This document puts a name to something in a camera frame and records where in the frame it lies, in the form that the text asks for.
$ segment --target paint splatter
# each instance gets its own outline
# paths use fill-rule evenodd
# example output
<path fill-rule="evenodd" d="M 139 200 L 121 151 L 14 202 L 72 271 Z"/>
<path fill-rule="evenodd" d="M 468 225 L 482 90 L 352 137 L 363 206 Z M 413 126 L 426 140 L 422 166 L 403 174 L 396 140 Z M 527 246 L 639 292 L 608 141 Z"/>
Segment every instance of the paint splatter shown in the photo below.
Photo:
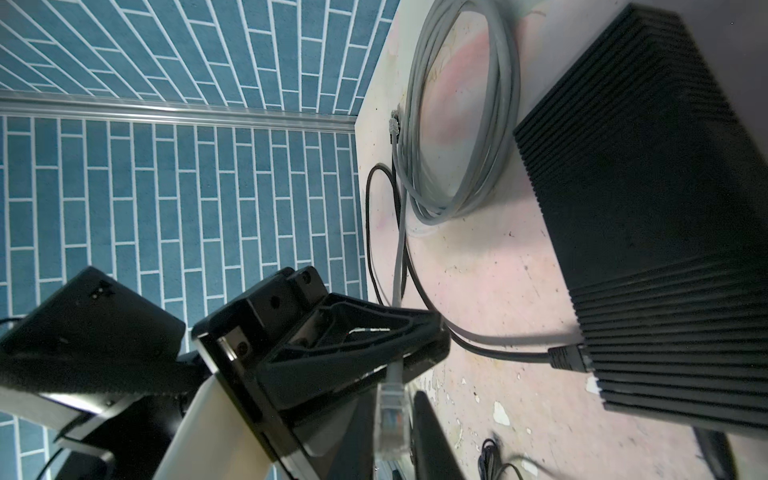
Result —
<path fill-rule="evenodd" d="M 504 411 L 504 406 L 499 402 L 493 402 L 493 421 L 499 425 L 510 426 L 507 412 Z"/>

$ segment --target black connector plug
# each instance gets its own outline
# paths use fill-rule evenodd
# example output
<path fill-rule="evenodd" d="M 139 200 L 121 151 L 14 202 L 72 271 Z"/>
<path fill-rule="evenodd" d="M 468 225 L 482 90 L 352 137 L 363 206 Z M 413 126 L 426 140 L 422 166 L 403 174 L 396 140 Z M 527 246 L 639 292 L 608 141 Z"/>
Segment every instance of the black connector plug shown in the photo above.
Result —
<path fill-rule="evenodd" d="M 553 346 L 547 352 L 549 353 L 549 365 L 553 369 L 582 373 L 592 370 L 592 361 L 584 351 L 583 344 Z"/>

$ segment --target blue tile wall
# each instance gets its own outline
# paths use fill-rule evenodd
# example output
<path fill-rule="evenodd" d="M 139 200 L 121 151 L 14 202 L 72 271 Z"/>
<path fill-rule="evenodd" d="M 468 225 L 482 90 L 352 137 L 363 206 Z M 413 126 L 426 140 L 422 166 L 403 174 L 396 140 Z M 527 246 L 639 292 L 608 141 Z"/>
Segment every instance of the blue tile wall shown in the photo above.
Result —
<path fill-rule="evenodd" d="M 357 115 L 399 0 L 0 0 L 0 88 Z"/>
<path fill-rule="evenodd" d="M 188 328 L 285 266 L 365 299 L 358 185 L 351 134 L 0 117 L 0 318 L 88 264 Z M 0 412 L 0 478 L 54 437 Z"/>

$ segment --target screw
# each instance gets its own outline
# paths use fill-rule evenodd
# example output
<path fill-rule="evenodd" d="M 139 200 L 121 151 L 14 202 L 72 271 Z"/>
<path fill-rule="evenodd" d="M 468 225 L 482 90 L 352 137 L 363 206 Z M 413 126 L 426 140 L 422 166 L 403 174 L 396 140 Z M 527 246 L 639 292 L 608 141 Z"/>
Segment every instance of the screw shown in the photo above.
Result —
<path fill-rule="evenodd" d="M 245 356 L 248 354 L 248 344 L 245 342 L 240 342 L 237 344 L 237 348 L 235 350 L 237 351 L 237 356 Z"/>

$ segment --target black cable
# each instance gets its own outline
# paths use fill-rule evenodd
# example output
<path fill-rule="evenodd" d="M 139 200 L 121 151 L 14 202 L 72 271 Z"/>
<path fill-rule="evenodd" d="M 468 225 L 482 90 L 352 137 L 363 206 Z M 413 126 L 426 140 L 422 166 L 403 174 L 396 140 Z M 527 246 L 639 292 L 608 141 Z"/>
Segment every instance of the black cable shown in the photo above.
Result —
<path fill-rule="evenodd" d="M 523 480 L 523 476 L 516 466 L 512 463 L 502 462 L 502 452 L 498 449 L 496 441 L 485 439 L 480 449 L 480 456 L 478 457 L 480 480 L 499 480 L 504 470 L 509 467 L 512 467 L 515 473 L 518 474 L 518 480 Z"/>
<path fill-rule="evenodd" d="M 38 476 L 35 477 L 35 480 L 42 480 L 43 477 L 45 477 L 45 473 L 48 471 L 48 469 L 53 465 L 54 460 L 61 455 L 61 453 L 64 451 L 64 449 L 59 449 L 56 451 L 55 454 L 51 455 L 51 458 L 48 459 L 48 461 L 43 465 L 43 469 L 38 473 Z"/>
<path fill-rule="evenodd" d="M 395 204 L 395 212 L 396 212 L 395 217 L 397 220 L 398 227 L 400 225 L 400 201 L 401 200 L 400 200 L 400 194 L 398 193 L 397 187 L 396 187 L 396 173 L 390 170 L 389 167 L 387 167 L 384 164 L 374 165 L 371 171 L 368 173 L 368 177 L 366 179 L 366 225 L 365 225 L 366 256 L 367 256 L 367 263 L 368 263 L 368 274 L 371 277 L 371 283 L 373 284 L 373 291 L 376 293 L 376 299 L 378 300 L 379 304 L 383 305 L 382 297 L 379 292 L 379 285 L 376 282 L 376 276 L 373 274 L 373 261 L 371 257 L 370 192 L 371 192 L 371 180 L 373 179 L 373 175 L 377 171 L 383 172 L 387 176 L 387 179 L 389 180 L 389 184 L 392 186 L 392 202 Z M 429 296 L 424 290 L 424 286 L 422 285 L 422 282 L 419 279 L 419 275 L 416 273 L 416 270 L 413 267 L 411 254 L 408 248 L 407 237 L 406 237 L 406 243 L 403 246 L 403 249 L 404 249 L 403 263 L 405 265 L 405 268 L 403 269 L 403 278 L 402 278 L 403 288 L 401 288 L 400 291 L 403 293 L 405 292 L 406 272 L 408 272 L 410 273 L 411 280 L 413 280 L 413 285 L 415 286 L 416 291 L 419 293 L 419 296 L 422 298 L 422 302 L 424 302 L 424 305 L 426 306 L 426 308 L 433 312 L 437 312 L 438 310 L 435 307 L 435 304 L 432 303 L 432 301 L 429 299 Z M 456 342 L 463 349 L 466 349 L 469 352 L 474 353 L 475 355 L 485 356 L 492 359 L 508 360 L 512 362 L 549 363 L 549 353 L 547 352 L 527 353 L 527 352 L 506 352 L 503 350 L 496 350 L 496 349 L 484 349 L 482 347 L 472 345 L 471 343 L 461 338 L 450 327 L 448 328 L 451 333 L 451 338 L 453 339 L 453 341 Z"/>

